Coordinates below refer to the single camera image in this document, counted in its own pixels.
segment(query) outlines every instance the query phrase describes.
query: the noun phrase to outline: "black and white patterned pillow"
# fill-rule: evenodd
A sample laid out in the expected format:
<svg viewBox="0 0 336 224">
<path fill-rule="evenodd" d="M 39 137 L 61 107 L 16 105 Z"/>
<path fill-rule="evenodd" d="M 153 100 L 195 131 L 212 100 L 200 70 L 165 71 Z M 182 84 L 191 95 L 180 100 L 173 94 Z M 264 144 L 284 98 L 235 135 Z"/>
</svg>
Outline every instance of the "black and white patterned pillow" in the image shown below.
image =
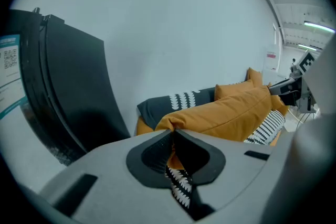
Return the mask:
<svg viewBox="0 0 336 224">
<path fill-rule="evenodd" d="M 214 102 L 214 96 L 215 87 L 181 92 L 147 99 L 138 104 L 138 109 L 145 124 L 155 130 L 157 124 L 167 114 Z"/>
<path fill-rule="evenodd" d="M 172 182 L 174 198 L 188 212 L 192 193 L 192 179 L 185 170 L 171 169 L 168 166 L 165 175 Z"/>
<path fill-rule="evenodd" d="M 285 118 L 279 111 L 271 111 L 253 134 L 244 140 L 244 143 L 269 145 L 277 137 L 284 123 Z"/>
</svg>

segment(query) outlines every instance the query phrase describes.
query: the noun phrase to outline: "poster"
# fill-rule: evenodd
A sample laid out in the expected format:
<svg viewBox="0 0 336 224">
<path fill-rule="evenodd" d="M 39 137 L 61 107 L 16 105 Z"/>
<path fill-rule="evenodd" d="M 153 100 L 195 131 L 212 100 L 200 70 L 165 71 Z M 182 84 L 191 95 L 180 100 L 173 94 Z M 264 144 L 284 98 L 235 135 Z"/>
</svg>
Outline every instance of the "poster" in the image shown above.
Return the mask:
<svg viewBox="0 0 336 224">
<path fill-rule="evenodd" d="M 277 71 L 279 63 L 279 47 L 278 45 L 270 45 L 267 47 L 264 69 Z"/>
<path fill-rule="evenodd" d="M 19 65 L 20 35 L 0 37 L 0 120 L 27 97 Z"/>
</svg>

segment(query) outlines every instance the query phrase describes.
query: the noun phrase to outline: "white wall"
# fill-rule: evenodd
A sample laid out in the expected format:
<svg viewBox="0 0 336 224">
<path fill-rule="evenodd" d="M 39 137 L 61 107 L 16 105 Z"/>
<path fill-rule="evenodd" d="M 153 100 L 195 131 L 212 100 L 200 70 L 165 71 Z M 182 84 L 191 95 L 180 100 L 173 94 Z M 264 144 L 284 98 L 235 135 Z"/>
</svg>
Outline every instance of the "white wall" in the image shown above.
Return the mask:
<svg viewBox="0 0 336 224">
<path fill-rule="evenodd" d="M 265 0 L 15 0 L 105 44 L 111 85 L 131 134 L 151 97 L 242 81 L 261 71 L 276 21 Z"/>
<path fill-rule="evenodd" d="M 300 58 L 305 54 L 305 50 L 300 50 L 291 47 L 283 47 L 282 49 L 282 57 L 280 62 L 280 68 L 278 73 L 285 78 L 288 78 L 290 74 L 290 67 L 293 63 L 293 58 L 295 58 L 295 63 L 297 63 Z"/>
<path fill-rule="evenodd" d="M 19 106 L 0 120 L 0 151 L 14 178 L 36 193 L 65 168 L 33 133 Z"/>
</svg>

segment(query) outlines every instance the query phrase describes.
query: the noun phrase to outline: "black cable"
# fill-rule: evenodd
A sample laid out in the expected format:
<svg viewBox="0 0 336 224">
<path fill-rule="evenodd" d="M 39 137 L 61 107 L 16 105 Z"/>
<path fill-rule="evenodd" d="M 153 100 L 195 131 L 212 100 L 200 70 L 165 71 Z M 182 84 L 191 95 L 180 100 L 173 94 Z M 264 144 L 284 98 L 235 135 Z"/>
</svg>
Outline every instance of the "black cable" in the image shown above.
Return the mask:
<svg viewBox="0 0 336 224">
<path fill-rule="evenodd" d="M 41 28 L 40 32 L 46 27 L 46 25 L 43 25 L 43 27 Z"/>
<path fill-rule="evenodd" d="M 302 121 L 302 118 L 304 117 L 304 115 L 306 115 L 306 113 L 302 115 L 302 117 L 301 117 L 301 119 L 299 120 L 299 122 L 298 122 L 298 125 L 296 126 L 296 129 L 295 129 L 295 130 L 297 130 L 297 129 L 298 129 L 298 127 L 299 127 L 299 124 L 300 124 L 300 122 Z"/>
<path fill-rule="evenodd" d="M 306 117 L 306 119 L 305 119 L 305 121 L 304 121 L 303 123 L 305 123 L 305 122 L 306 122 L 306 120 L 307 120 L 307 118 L 309 117 L 309 115 L 310 115 L 310 114 L 308 114 L 308 116 Z"/>
</svg>

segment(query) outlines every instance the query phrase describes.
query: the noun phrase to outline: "dark gray cushion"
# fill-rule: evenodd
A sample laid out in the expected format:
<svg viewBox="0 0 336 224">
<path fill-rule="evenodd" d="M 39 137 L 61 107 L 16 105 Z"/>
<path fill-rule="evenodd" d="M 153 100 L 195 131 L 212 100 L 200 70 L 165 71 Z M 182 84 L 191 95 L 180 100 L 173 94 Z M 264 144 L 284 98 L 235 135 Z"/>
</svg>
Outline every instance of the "dark gray cushion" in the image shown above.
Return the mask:
<svg viewBox="0 0 336 224">
<path fill-rule="evenodd" d="M 199 91 L 166 95 L 147 99 L 138 104 L 138 109 L 144 122 L 155 130 L 157 124 L 165 115 L 174 111 L 214 102 L 214 95 L 214 87 Z"/>
</svg>

